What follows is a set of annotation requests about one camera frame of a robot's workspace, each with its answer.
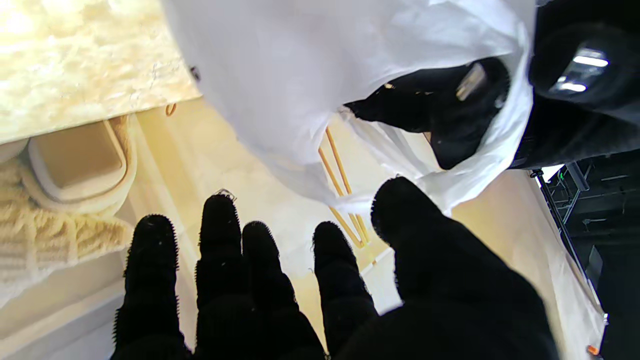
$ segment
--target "orange object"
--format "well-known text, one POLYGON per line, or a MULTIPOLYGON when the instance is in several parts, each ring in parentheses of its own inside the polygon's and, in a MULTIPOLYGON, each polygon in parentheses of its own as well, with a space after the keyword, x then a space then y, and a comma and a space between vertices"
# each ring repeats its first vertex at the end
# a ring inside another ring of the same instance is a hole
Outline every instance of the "orange object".
POLYGON ((587 347, 587 352, 593 356, 598 356, 600 354, 600 349, 596 348, 596 347, 592 347, 591 345, 589 345, 587 347))
POLYGON ((166 108, 164 108, 164 114, 168 117, 173 115, 177 107, 178 107, 178 104, 167 105, 166 108))

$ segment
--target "knit fabric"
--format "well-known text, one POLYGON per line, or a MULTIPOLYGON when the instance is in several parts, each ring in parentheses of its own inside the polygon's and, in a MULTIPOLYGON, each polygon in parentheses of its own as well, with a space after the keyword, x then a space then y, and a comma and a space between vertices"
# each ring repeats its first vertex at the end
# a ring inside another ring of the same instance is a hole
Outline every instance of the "knit fabric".
POLYGON ((22 185, 18 159, 0 164, 0 307, 57 269, 125 248, 129 224, 112 217, 52 212, 22 185))

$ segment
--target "marble countertop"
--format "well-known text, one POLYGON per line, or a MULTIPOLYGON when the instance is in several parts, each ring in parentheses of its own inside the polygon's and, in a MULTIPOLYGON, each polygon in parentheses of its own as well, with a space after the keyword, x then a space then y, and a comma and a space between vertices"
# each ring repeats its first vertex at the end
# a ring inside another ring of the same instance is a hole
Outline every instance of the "marble countertop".
POLYGON ((200 96, 159 0, 0 2, 0 143, 200 96))

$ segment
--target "light fixture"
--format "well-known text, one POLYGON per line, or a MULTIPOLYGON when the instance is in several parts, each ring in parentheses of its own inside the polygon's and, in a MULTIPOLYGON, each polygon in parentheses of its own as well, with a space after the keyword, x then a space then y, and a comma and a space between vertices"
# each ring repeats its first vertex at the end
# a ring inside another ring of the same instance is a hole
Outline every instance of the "light fixture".
POLYGON ((573 84, 573 83, 563 83, 560 85, 560 88, 564 90, 571 90, 575 92, 583 92, 587 90, 587 87, 582 84, 573 84))
POLYGON ((596 67, 605 67, 609 64, 607 60, 590 58, 587 56, 576 56, 573 58, 573 61, 580 64, 591 65, 596 67))

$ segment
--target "white plastic bag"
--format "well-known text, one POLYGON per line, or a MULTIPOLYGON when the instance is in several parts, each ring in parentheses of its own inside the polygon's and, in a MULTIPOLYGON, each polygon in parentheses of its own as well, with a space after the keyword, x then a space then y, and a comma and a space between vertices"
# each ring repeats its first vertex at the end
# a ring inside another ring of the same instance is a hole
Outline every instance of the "white plastic bag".
POLYGON ((337 198, 328 186, 317 149, 331 115, 417 69, 490 56, 511 71, 509 97, 477 154, 448 172, 416 162, 399 130, 346 120, 382 164, 444 211, 477 196, 513 159, 532 105, 525 69, 534 0, 163 1, 205 99, 303 196, 368 211, 376 189, 337 198))

